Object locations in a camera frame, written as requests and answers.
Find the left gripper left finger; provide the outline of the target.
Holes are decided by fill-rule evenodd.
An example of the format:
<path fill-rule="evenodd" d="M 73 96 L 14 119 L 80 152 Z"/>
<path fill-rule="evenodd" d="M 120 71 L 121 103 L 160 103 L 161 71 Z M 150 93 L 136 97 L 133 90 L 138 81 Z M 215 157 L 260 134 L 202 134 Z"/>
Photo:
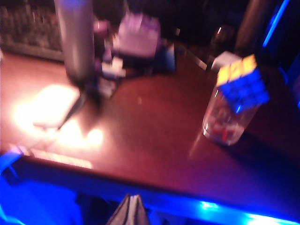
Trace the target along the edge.
<path fill-rule="evenodd" d="M 106 222 L 107 225 L 135 225 L 137 195 L 126 195 Z"/>

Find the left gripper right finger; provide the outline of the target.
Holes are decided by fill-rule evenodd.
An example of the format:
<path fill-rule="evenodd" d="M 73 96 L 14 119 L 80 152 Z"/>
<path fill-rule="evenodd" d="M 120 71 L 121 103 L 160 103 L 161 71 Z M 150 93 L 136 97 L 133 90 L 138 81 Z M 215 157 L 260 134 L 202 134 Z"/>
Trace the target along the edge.
<path fill-rule="evenodd" d="M 136 224 L 137 225 L 150 225 L 148 213 L 143 205 L 140 195 L 136 196 Z"/>

